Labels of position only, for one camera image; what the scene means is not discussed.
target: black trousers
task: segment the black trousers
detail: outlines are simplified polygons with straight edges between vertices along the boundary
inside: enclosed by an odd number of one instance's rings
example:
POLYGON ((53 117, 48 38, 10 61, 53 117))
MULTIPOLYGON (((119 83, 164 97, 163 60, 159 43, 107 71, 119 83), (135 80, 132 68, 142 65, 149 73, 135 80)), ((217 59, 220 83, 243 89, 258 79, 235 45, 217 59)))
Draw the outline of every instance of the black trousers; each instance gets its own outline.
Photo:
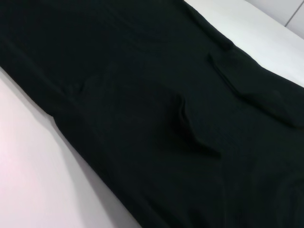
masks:
POLYGON ((0 66, 143 228, 304 227, 304 89, 181 0, 2 0, 0 66))

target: white table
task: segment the white table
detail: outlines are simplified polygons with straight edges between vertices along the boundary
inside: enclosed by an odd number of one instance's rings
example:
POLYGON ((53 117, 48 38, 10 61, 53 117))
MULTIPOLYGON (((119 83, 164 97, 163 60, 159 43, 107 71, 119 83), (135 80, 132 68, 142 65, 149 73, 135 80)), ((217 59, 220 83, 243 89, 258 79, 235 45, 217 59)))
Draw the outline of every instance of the white table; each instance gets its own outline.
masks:
MULTIPOLYGON (((243 0, 187 2, 263 67, 304 86, 304 40, 243 0)), ((0 227, 140 227, 3 70, 0 227)))

